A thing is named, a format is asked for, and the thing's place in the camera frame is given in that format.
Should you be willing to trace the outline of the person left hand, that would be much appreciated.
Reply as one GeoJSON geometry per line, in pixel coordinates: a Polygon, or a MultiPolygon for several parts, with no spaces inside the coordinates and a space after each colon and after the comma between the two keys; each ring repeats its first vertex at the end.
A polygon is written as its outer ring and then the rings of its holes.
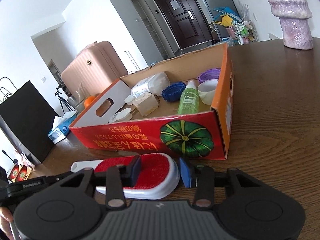
{"type": "Polygon", "coordinates": [[[14,240],[14,237],[12,235],[12,231],[10,228],[10,222],[12,221],[13,221],[12,213],[6,207],[1,207],[1,230],[6,234],[6,236],[10,240],[14,240]]]}

